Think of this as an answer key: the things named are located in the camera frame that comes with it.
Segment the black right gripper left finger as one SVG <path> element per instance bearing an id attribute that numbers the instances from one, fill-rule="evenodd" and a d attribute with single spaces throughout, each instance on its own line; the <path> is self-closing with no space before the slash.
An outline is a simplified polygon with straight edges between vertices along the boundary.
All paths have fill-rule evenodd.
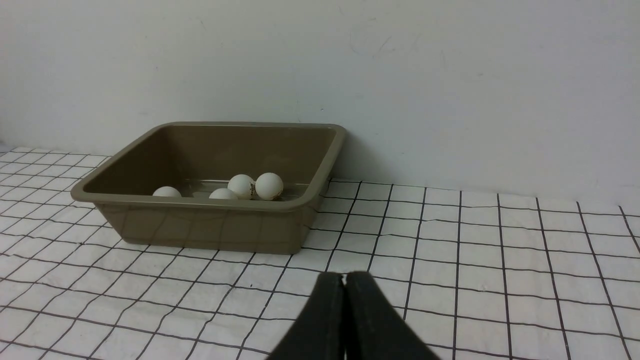
<path id="1" fill-rule="evenodd" d="M 318 275 L 305 306 L 268 359 L 343 360 L 344 302 L 342 275 L 334 272 Z"/>

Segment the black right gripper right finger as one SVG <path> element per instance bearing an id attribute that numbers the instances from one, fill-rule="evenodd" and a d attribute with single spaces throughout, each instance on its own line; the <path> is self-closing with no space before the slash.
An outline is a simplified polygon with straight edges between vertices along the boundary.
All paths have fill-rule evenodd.
<path id="1" fill-rule="evenodd" d="M 405 323 L 365 271 L 346 275 L 345 348 L 348 360 L 438 360 Z"/>

